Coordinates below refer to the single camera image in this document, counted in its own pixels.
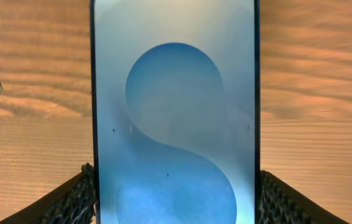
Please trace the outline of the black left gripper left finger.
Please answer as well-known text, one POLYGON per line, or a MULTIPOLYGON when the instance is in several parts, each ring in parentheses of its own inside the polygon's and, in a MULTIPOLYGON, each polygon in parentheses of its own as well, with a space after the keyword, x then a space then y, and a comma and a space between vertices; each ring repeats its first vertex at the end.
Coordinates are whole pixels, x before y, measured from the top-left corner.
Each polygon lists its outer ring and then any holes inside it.
POLYGON ((90 224, 95 205, 95 171, 86 163, 79 174, 0 224, 90 224))

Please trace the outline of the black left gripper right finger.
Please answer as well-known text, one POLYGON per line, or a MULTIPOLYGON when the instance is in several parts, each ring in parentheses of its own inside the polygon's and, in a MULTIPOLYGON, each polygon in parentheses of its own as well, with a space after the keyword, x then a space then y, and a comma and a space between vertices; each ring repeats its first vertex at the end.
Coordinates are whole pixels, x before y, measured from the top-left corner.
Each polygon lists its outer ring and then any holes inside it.
POLYGON ((259 224, 348 224, 275 175, 261 171, 259 224))

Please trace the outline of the blue screen smartphone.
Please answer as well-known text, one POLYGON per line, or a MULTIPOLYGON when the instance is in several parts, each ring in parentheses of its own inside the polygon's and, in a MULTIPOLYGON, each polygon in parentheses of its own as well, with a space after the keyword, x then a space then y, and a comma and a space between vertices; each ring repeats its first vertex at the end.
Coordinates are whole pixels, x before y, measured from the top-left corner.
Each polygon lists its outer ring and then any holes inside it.
POLYGON ((98 223, 257 223, 256 0, 90 4, 98 223))

